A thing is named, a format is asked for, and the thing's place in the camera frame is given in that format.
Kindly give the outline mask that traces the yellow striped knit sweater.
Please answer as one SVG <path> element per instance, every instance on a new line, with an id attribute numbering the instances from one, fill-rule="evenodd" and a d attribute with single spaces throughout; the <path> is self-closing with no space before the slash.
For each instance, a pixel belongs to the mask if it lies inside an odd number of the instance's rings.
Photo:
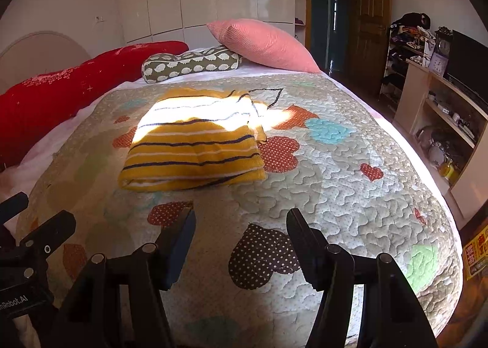
<path id="1" fill-rule="evenodd" d="M 261 91 L 165 92 L 136 126 L 119 187 L 177 191 L 265 179 L 268 109 Z"/>

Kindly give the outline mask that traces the red long pillow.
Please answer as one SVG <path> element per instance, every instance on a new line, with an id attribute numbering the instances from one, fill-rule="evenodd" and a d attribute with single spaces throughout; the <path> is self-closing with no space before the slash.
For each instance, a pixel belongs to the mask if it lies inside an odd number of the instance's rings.
<path id="1" fill-rule="evenodd" d="M 151 55 L 186 51 L 181 41 L 128 45 L 11 87 L 1 95 L 1 167 L 20 164 L 56 126 L 123 82 L 141 78 L 142 63 Z"/>

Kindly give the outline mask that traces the white shelf cabinet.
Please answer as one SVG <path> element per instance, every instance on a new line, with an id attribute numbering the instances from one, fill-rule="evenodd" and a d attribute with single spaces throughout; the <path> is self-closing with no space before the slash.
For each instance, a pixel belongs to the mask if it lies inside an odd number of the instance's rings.
<path id="1" fill-rule="evenodd" d="M 487 112 L 450 81 L 407 64 L 394 125 L 427 165 L 461 228 L 487 202 Z"/>

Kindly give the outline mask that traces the white round headboard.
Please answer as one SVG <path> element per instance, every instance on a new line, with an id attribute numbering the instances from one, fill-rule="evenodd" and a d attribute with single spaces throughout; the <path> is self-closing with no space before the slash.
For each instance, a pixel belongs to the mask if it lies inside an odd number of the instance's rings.
<path id="1" fill-rule="evenodd" d="M 19 38 L 1 52 L 0 92 L 24 80 L 79 66 L 88 52 L 72 38 L 53 31 L 39 31 Z"/>

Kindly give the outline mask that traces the small white clock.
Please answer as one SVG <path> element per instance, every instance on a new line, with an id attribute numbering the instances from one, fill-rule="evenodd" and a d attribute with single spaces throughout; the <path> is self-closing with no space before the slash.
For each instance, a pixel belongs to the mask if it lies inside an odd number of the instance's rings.
<path id="1" fill-rule="evenodd" d="M 444 55 L 434 52 L 429 63 L 429 71 L 438 76 L 443 76 L 447 68 L 447 63 L 448 58 L 446 58 Z"/>

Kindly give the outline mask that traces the green hedgehog bolster pillow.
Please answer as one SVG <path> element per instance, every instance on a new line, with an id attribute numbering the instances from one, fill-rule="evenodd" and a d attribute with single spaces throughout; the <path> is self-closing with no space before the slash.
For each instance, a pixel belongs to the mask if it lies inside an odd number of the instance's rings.
<path id="1" fill-rule="evenodd" d="M 194 73 L 236 70 L 241 62 L 241 55 L 223 45 L 179 55 L 157 53 L 142 63 L 142 78 L 154 84 Z"/>

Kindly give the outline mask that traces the black television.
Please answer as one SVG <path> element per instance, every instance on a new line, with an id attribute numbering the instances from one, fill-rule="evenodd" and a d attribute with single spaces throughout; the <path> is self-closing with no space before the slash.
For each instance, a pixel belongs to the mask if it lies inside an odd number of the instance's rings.
<path id="1" fill-rule="evenodd" d="M 487 103 L 487 46 L 453 30 L 444 77 Z"/>

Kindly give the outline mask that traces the cluttered shoe rack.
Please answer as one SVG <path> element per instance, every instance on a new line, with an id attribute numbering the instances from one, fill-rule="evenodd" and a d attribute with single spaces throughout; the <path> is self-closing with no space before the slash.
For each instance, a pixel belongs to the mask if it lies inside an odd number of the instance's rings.
<path id="1" fill-rule="evenodd" d="M 426 13 L 409 12 L 387 30 L 386 65 L 380 80 L 380 100 L 393 113 L 397 110 L 408 72 L 408 61 L 423 65 L 426 40 L 433 40 L 431 19 Z"/>

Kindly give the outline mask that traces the wooden door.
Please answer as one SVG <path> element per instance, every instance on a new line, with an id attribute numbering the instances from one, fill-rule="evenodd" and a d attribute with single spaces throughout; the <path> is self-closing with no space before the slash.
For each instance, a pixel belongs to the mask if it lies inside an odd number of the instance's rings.
<path id="1" fill-rule="evenodd" d="M 390 21 L 390 0 L 307 0 L 306 44 L 322 71 L 376 93 Z"/>

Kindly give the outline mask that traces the pink corduroy cushion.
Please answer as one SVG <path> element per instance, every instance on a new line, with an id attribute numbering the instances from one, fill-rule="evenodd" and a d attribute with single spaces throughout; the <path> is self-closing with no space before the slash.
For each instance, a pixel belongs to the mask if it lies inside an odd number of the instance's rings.
<path id="1" fill-rule="evenodd" d="M 217 20 L 206 24 L 216 40 L 243 58 L 295 72 L 320 73 L 305 46 L 292 35 L 260 20 Z"/>

